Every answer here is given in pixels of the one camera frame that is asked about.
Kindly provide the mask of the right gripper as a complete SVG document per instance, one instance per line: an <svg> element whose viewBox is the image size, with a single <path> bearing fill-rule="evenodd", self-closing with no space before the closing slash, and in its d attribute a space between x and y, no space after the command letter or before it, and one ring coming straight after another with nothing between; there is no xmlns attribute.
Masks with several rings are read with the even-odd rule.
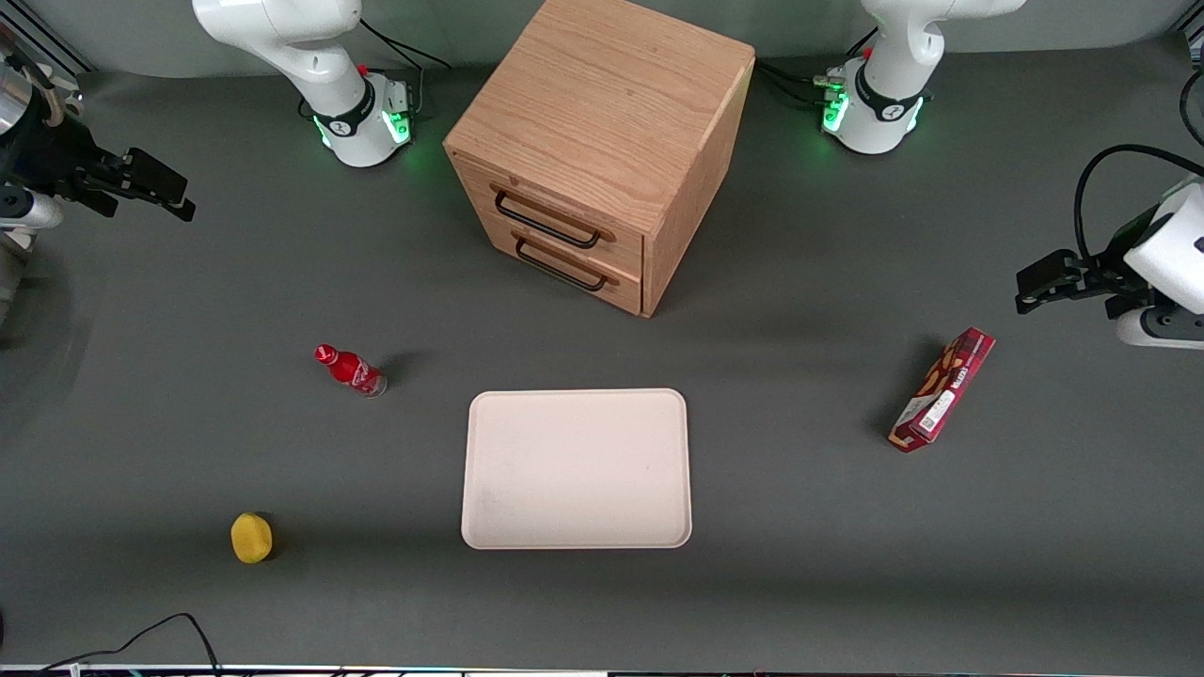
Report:
<svg viewBox="0 0 1204 677"><path fill-rule="evenodd" d="M185 178L142 149L123 158L95 143L39 65L2 59L2 218L59 219L55 199L112 218L117 198L155 205L181 220L197 210Z"/></svg>

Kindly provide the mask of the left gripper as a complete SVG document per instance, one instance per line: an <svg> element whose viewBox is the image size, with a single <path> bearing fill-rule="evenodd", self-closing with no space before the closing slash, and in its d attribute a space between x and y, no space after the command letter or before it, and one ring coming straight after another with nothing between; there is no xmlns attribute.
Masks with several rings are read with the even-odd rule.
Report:
<svg viewBox="0 0 1204 677"><path fill-rule="evenodd" d="M1058 249L1016 273L1015 305L1028 314L1047 304L1121 298L1129 308L1165 301L1203 312L1203 188L1185 179L1161 201L1114 232L1086 266L1075 252Z"/></svg>

